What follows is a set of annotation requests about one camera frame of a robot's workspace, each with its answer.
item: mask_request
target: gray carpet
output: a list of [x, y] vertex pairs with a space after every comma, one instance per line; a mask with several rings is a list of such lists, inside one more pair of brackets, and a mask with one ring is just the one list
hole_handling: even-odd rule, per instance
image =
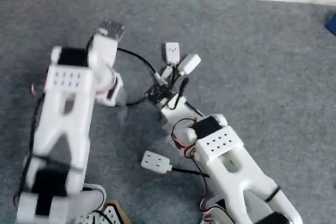
[[[305, 223], [336, 219], [336, 37], [323, 26], [335, 7], [242, 0], [0, 0], [0, 222], [12, 223], [36, 98], [54, 45], [82, 47], [103, 17], [123, 22], [120, 46], [158, 69], [161, 43], [180, 42], [202, 64], [185, 92], [205, 114], [224, 113]], [[130, 100], [151, 84], [137, 59], [118, 54]], [[96, 106], [87, 181], [119, 199], [135, 224], [200, 218], [199, 177], [140, 167], [145, 150], [193, 168], [165, 141], [156, 109]]]

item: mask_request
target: white connector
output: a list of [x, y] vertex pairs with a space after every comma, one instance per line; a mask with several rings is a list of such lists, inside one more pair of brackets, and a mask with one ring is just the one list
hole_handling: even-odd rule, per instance
[[176, 66], [180, 61], [180, 46], [177, 42], [167, 42], [165, 49], [167, 64]]
[[172, 170], [169, 158], [150, 151], [145, 151], [141, 161], [141, 166], [145, 169], [161, 174], [165, 174], [167, 171]]
[[188, 55], [177, 68], [179, 74], [182, 76], [190, 74], [200, 62], [201, 58], [198, 55]]
[[173, 72], [173, 68], [171, 66], [166, 66], [166, 68], [163, 70], [163, 73], [161, 75], [161, 78], [163, 80], [167, 79]]

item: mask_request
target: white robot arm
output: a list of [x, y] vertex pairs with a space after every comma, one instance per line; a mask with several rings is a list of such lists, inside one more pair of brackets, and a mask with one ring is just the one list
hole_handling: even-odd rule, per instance
[[148, 99], [166, 120], [167, 141], [195, 164], [200, 162], [216, 186], [217, 195], [200, 203], [204, 216], [211, 214], [220, 224], [302, 224], [294, 206], [259, 168], [223, 115], [204, 116], [186, 101], [181, 89], [174, 93], [164, 84], [155, 85]]
[[[88, 50], [55, 47], [45, 84], [43, 109], [17, 195], [17, 223], [67, 223], [102, 207], [106, 193], [84, 184], [89, 128], [95, 99], [106, 106], [125, 105], [120, 75], [113, 70], [124, 26], [105, 20]], [[70, 110], [66, 103], [72, 103]], [[61, 138], [67, 139], [70, 164], [50, 159]]]

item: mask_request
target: wire bundle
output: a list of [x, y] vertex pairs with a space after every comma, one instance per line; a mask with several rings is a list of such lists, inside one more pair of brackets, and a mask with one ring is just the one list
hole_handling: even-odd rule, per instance
[[177, 138], [176, 138], [176, 135], [174, 133], [174, 130], [176, 128], [176, 125], [182, 121], [185, 121], [185, 120], [191, 120], [193, 121], [194, 123], [196, 123], [196, 119], [193, 119], [193, 118], [182, 118], [180, 120], [178, 120], [174, 126], [173, 126], [173, 129], [172, 129], [172, 132], [171, 132], [171, 137], [172, 137], [172, 140], [174, 141], [174, 143], [176, 144], [177, 147], [179, 148], [184, 148], [184, 151], [183, 151], [183, 154], [184, 154], [184, 157], [187, 158], [187, 159], [191, 159], [191, 161], [195, 164], [195, 166], [197, 167], [198, 171], [199, 171], [199, 174], [202, 176], [202, 179], [203, 179], [203, 183], [204, 183], [204, 195], [203, 195], [203, 198], [201, 199], [201, 201], [199, 202], [198, 204], [198, 209], [199, 211], [202, 213], [203, 215], [203, 219], [204, 221], [206, 222], [211, 222], [212, 220], [211, 219], [208, 219], [210, 217], [210, 212], [217, 208], [217, 209], [220, 209], [222, 210], [226, 215], [229, 216], [229, 218], [233, 221], [233, 219], [231, 218], [231, 216], [228, 214], [228, 212], [226, 211], [226, 209], [224, 209], [223, 207], [221, 206], [212, 206], [212, 207], [209, 207], [209, 208], [203, 208], [203, 205], [204, 205], [204, 201], [207, 197], [207, 194], [208, 194], [208, 184], [207, 184], [207, 181], [206, 181], [206, 177], [209, 177], [209, 175], [207, 174], [204, 174], [202, 169], [200, 168], [199, 164], [196, 162], [195, 160], [195, 157], [194, 157], [194, 154], [195, 154], [195, 143], [191, 144], [191, 145], [188, 145], [188, 146], [185, 146], [184, 144], [181, 143], [181, 141], [179, 141]]

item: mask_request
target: blue object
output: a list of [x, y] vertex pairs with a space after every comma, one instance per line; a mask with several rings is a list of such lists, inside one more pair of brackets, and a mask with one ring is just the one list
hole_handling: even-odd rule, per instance
[[331, 19], [326, 23], [326, 29], [328, 29], [332, 34], [336, 36], [336, 13]]

